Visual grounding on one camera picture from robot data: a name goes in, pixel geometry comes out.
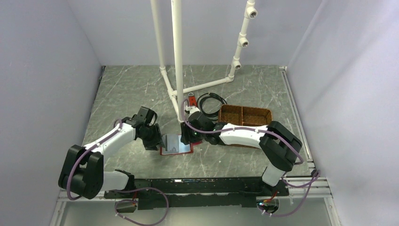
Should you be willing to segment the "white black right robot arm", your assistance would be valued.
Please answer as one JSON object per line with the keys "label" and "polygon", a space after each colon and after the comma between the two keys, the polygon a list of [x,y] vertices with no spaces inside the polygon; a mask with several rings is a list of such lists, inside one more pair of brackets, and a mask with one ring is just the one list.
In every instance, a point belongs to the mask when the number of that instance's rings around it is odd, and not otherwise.
{"label": "white black right robot arm", "polygon": [[184,144],[205,140],[212,145],[243,145],[261,149],[269,160],[259,183],[264,195],[273,194],[280,179],[295,165],[304,162],[300,156],[302,142],[277,121],[262,126],[239,126],[214,123],[197,110],[183,111],[181,116],[181,141]]}

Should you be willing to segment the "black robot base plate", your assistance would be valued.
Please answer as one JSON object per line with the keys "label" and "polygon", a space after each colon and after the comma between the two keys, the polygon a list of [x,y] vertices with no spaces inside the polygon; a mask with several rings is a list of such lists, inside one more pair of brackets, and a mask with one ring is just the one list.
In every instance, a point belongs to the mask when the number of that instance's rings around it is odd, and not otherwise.
{"label": "black robot base plate", "polygon": [[289,196],[286,185],[264,183],[261,177],[135,179],[121,192],[106,191],[105,199],[136,198],[139,210],[170,207],[241,206],[254,208],[262,198]]}

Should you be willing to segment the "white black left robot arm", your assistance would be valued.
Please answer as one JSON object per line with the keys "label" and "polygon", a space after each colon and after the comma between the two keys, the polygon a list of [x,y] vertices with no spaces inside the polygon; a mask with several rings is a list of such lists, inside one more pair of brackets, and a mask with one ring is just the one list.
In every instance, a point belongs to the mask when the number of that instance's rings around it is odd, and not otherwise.
{"label": "white black left robot arm", "polygon": [[73,145],[68,151],[58,185],[66,190],[69,200],[93,199],[102,191],[116,191],[128,198],[136,189],[133,174],[123,170],[104,171],[105,162],[123,146],[142,140],[145,150],[163,147],[158,124],[133,119],[117,120],[114,128],[85,146]]}

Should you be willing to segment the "red card holder wallet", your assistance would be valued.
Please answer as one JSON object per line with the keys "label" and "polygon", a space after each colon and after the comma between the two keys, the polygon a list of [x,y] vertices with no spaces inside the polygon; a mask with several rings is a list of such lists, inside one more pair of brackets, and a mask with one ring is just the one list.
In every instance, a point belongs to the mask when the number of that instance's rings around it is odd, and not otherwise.
{"label": "red card holder wallet", "polygon": [[160,147],[160,155],[180,155],[190,154],[194,151],[194,146],[199,145],[202,141],[185,145],[181,142],[181,135],[165,134],[162,136],[164,147]]}

